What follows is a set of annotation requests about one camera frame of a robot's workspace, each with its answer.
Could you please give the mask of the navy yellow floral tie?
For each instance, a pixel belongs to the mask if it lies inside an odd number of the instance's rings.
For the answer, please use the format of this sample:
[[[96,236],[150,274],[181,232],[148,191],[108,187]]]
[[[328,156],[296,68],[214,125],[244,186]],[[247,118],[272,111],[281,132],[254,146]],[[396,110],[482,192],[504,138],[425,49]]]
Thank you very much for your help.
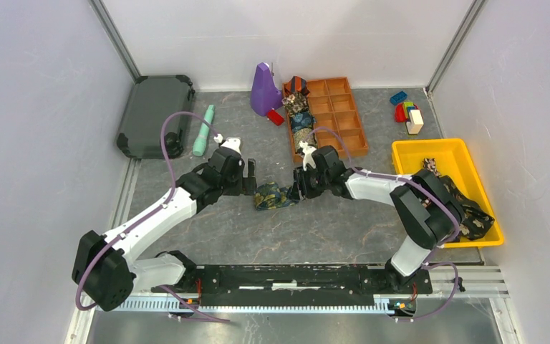
[[[258,211],[286,208],[298,203],[299,200],[291,198],[289,187],[280,187],[276,182],[258,186],[254,194],[254,207]]]

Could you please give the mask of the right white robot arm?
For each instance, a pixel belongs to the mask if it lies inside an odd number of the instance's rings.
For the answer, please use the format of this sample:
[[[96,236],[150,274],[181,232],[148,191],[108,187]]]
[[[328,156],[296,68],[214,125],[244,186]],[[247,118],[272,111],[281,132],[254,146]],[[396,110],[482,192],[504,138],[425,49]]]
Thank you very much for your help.
[[[346,167],[330,145],[316,148],[302,141],[300,150],[303,162],[294,170],[289,199],[314,199],[329,191],[344,199],[374,201],[395,208],[406,237],[385,265],[385,284],[393,292],[409,288],[413,275],[427,263],[433,250],[460,231],[463,208],[433,172],[374,173]]]

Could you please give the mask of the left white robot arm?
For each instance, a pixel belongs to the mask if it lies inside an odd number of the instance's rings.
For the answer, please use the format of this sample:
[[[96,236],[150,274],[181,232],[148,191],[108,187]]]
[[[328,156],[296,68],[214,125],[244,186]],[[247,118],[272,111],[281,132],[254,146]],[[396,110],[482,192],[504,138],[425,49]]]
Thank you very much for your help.
[[[187,292],[196,272],[174,254],[141,259],[140,255],[174,226],[191,219],[222,196],[252,196],[256,162],[223,144],[207,162],[175,180],[154,204],[104,234],[90,230],[79,240],[72,268],[79,310],[111,311],[134,292],[160,285]]]

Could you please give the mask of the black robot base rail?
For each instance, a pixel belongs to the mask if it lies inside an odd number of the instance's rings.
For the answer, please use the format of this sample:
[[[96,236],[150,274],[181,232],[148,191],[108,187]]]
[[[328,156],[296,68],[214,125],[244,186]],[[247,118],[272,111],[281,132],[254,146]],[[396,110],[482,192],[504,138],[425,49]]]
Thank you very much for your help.
[[[171,290],[198,295],[201,306],[368,306],[375,295],[428,295],[430,275],[397,277],[368,264],[206,264],[183,274]]]

